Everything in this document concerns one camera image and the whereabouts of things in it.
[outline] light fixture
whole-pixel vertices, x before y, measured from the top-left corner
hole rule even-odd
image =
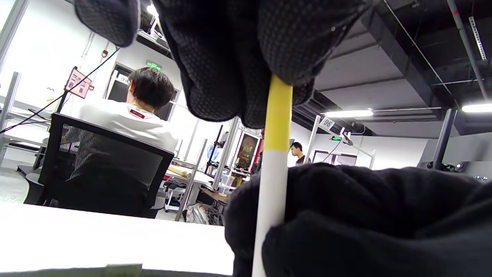
[[[159,14],[157,13],[154,5],[147,6],[147,12],[155,17],[159,17]]]
[[[466,105],[461,110],[464,112],[492,112],[492,104]]]
[[[331,117],[367,117],[372,116],[374,113],[371,110],[341,110],[341,111],[328,111],[322,113],[324,116]]]

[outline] monitor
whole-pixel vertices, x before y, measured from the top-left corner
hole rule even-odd
[[[84,99],[87,95],[87,92],[89,91],[89,87],[91,86],[92,81],[89,78],[86,78],[77,87],[75,87],[75,88],[73,87],[84,78],[85,78],[85,75],[80,73],[80,71],[78,71],[77,68],[73,68],[72,73],[70,74],[70,78],[68,78],[68,81],[65,85],[65,89],[67,91],[71,90],[70,92],[72,94],[77,95],[78,97],[81,97]]]

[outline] man with black hair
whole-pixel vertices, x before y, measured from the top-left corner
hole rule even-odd
[[[125,103],[106,99],[85,102],[79,118],[174,152],[178,140],[168,123],[154,114],[171,100],[173,84],[155,68],[138,69],[128,80]]]
[[[292,143],[292,146],[290,147],[290,152],[292,153],[292,156],[296,156],[298,158],[297,162],[296,162],[296,167],[297,166],[301,166],[304,164],[304,153],[303,153],[303,146],[302,144],[300,144],[299,142],[294,142]],[[307,163],[310,164],[311,163],[311,159],[308,158],[307,159]]]

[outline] green exit sign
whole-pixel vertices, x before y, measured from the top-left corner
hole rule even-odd
[[[152,61],[147,61],[147,66],[148,67],[151,67],[151,68],[156,68],[157,70],[161,70],[162,69],[162,66],[152,62]]]

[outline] mesh chair back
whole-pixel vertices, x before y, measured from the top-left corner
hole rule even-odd
[[[174,154],[54,113],[39,182],[62,208],[138,216],[154,205]]]

